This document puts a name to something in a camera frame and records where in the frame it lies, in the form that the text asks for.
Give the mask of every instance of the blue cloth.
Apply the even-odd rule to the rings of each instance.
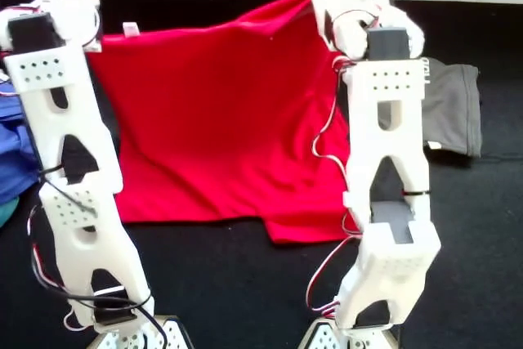
[[[0,91],[13,92],[9,82]],[[0,205],[10,203],[38,180],[38,160],[24,125],[20,99],[0,96]]]

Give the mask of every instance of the gray cloth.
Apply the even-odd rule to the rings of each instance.
[[[431,149],[448,150],[469,157],[481,156],[480,95],[478,69],[472,65],[427,62],[427,85],[422,102],[423,140]],[[346,87],[338,90],[338,105],[348,119]],[[380,104],[378,121],[386,128],[390,106]]]

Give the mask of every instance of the dark floor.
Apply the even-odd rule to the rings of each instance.
[[[161,0],[156,4],[172,5],[170,14],[179,15],[160,20],[159,7],[145,0],[133,7],[105,0],[104,17],[108,30],[131,18],[143,29],[206,25],[264,1],[239,0],[232,9],[230,0],[194,0],[200,8],[190,12],[186,0]],[[113,11],[116,4],[120,13]],[[431,166],[432,216],[443,248],[405,326],[405,349],[517,349],[523,314],[523,55],[516,42],[523,43],[523,10],[401,6],[426,30],[427,55],[480,68],[485,153],[469,168]],[[61,320],[69,308],[32,276],[28,199],[0,230],[0,347],[85,347],[93,335],[65,330]],[[313,317],[303,301],[306,284],[334,246],[275,247],[257,220],[133,226],[129,232],[157,312],[179,315],[197,349],[296,348]],[[352,247],[339,255],[319,283],[318,302],[334,295],[354,259]]]

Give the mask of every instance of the red cloth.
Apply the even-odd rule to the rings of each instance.
[[[342,175],[311,153],[336,78],[310,0],[107,36],[90,59],[121,126],[123,221],[261,217],[277,243],[344,237]],[[346,159],[347,131],[337,114],[319,150]]]

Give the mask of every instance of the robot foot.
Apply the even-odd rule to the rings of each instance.
[[[353,330],[347,337],[334,320],[319,318],[307,330],[298,349],[399,349],[388,330]]]
[[[87,349],[194,349],[183,324],[175,316],[155,316],[156,321],[162,326],[168,337],[164,345],[162,335],[152,324],[141,333],[120,337],[118,333],[104,333]]]

